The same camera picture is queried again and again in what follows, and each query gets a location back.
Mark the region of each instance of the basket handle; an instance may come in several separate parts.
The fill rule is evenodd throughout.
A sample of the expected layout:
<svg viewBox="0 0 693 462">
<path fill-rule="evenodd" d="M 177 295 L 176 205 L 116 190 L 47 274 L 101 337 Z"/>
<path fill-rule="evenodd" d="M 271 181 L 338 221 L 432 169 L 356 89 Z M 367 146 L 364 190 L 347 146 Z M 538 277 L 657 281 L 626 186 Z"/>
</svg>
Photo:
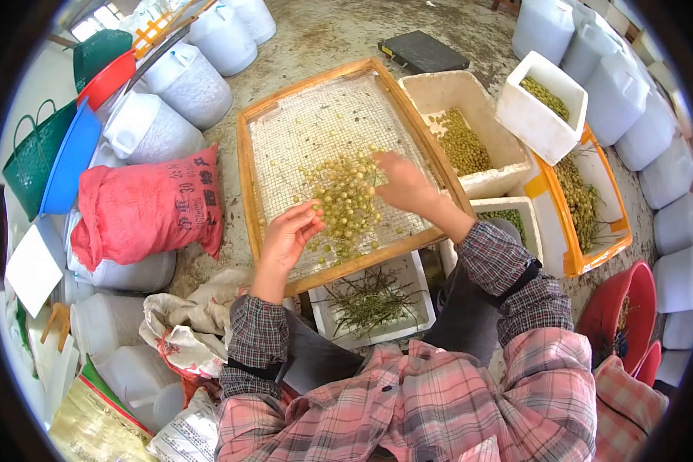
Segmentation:
<svg viewBox="0 0 693 462">
<path fill-rule="evenodd" d="M 44 155 L 44 150 L 43 150 L 43 148 L 41 147 L 41 138 L 38 136 L 38 128 L 37 128 L 37 126 L 36 126 L 36 121 L 34 121 L 34 120 L 33 120 L 33 117 L 31 117 L 31 116 L 28 115 L 28 114 L 26 114 L 25 116 L 22 116 L 22 117 L 20 118 L 20 120 L 18 121 L 18 123 L 15 125 L 15 130 L 13 131 L 13 152 L 15 152 L 15 137 L 18 136 L 18 128 L 20 127 L 20 123 L 23 122 L 23 121 L 26 120 L 26 119 L 30 120 L 30 121 L 31 121 L 31 125 L 33 125 L 33 130 L 32 130 L 29 134 L 27 134 L 26 137 L 31 136 L 31 134 L 34 134 L 34 135 L 37 137 L 37 143 L 36 143 L 36 145 L 38 146 L 38 153 L 39 153 L 40 156 L 41 156 L 41 160 L 44 161 L 44 166 L 46 166 L 46 169 L 50 169 L 49 163 L 46 162 L 46 156 Z M 22 164 L 22 160 L 20 159 L 20 157 L 21 157 L 21 156 L 15 156 L 15 159 L 17 160 L 17 162 L 18 162 L 18 164 L 19 164 L 18 167 L 19 167 L 19 169 L 20 169 L 20 174 L 23 175 L 24 170 L 23 170 L 23 165 L 21 165 L 21 164 Z"/>
<path fill-rule="evenodd" d="M 38 120 L 38 115 L 41 114 L 41 109 L 44 108 L 44 105 L 45 105 L 46 103 L 51 103 L 51 104 L 52 104 L 52 107 L 54 107 L 54 112 L 52 112 L 52 115 L 54 115 L 54 114 L 57 113 L 57 105 L 54 104 L 54 100 L 53 100 L 53 99 L 49 98 L 48 100 L 46 100 L 46 101 L 44 101 L 43 103 L 41 103 L 40 106 L 38 106 L 38 110 L 36 111 L 36 120 Z"/>
</svg>

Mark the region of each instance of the green plastic basket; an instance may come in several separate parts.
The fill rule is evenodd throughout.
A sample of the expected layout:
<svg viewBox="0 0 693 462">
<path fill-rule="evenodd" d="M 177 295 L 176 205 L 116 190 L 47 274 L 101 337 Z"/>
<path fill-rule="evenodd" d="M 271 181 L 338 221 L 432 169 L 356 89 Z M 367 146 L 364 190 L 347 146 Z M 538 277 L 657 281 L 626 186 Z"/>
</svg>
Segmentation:
<svg viewBox="0 0 693 462">
<path fill-rule="evenodd" d="M 74 100 L 58 111 L 53 100 L 46 100 L 38 107 L 36 120 L 46 103 L 52 104 L 54 113 L 40 124 L 36 125 L 34 118 L 28 114 L 20 118 L 13 132 L 13 153 L 3 167 L 5 183 L 26 211 L 28 221 L 38 214 L 57 152 L 77 113 L 77 102 Z M 25 120 L 31 121 L 33 130 L 16 146 L 18 128 Z"/>
<path fill-rule="evenodd" d="M 74 88 L 81 92 L 94 76 L 131 49 L 134 37 L 124 30 L 103 29 L 74 47 Z"/>
</svg>

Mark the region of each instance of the dark pants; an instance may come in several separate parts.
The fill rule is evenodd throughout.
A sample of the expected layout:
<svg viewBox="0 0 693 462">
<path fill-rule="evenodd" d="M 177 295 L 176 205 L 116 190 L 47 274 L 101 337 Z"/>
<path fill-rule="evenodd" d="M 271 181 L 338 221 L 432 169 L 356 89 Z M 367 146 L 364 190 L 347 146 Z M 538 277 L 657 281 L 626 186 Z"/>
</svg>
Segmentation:
<svg viewBox="0 0 693 462">
<path fill-rule="evenodd" d="M 423 341 L 475 356 L 484 365 L 490 362 L 498 340 L 497 309 L 481 297 L 481 289 L 469 281 L 462 264 L 449 274 L 439 294 L 440 313 Z M 353 377 L 364 357 L 345 350 L 320 336 L 290 311 L 290 355 L 295 361 L 285 382 L 304 394 L 329 382 Z"/>
</svg>

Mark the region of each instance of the floor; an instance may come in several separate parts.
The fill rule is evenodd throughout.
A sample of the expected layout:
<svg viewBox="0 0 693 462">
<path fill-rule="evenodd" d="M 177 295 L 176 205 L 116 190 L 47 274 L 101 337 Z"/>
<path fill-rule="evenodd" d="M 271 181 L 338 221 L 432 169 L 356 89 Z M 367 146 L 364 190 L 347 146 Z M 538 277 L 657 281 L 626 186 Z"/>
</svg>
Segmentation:
<svg viewBox="0 0 693 462">
<path fill-rule="evenodd" d="M 219 179 L 226 203 L 221 259 L 216 262 L 196 243 L 178 251 L 177 269 L 168 291 L 186 296 L 223 268 L 251 265 L 236 161 L 235 116 L 241 108 L 277 89 L 350 60 L 381 55 L 377 43 L 422 30 L 470 60 L 472 72 L 490 95 L 497 96 L 506 76 L 519 63 L 511 51 L 516 15 L 504 6 L 490 11 L 492 0 L 267 0 L 277 33 L 259 47 L 259 57 L 227 79 L 234 103 L 223 119 L 204 133 L 219 143 Z M 408 73 L 383 60 L 395 78 Z M 653 212 L 639 189 L 636 174 L 626 170 L 612 149 L 608 161 L 633 231 L 633 244 L 583 276 L 560 281 L 572 299 L 577 321 L 596 286 L 634 261 L 656 260 Z"/>
</svg>

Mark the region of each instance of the red bag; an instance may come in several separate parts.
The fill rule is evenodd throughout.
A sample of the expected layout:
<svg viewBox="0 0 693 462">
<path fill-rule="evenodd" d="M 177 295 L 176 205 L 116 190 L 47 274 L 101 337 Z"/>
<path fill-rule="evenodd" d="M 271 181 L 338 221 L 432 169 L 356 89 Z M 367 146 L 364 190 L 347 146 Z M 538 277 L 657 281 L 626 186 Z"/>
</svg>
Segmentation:
<svg viewBox="0 0 693 462">
<path fill-rule="evenodd" d="M 102 259 L 137 263 L 198 241 L 218 259 L 223 235 L 216 150 L 155 165 L 86 170 L 80 176 L 82 219 L 70 237 L 90 271 Z"/>
</svg>

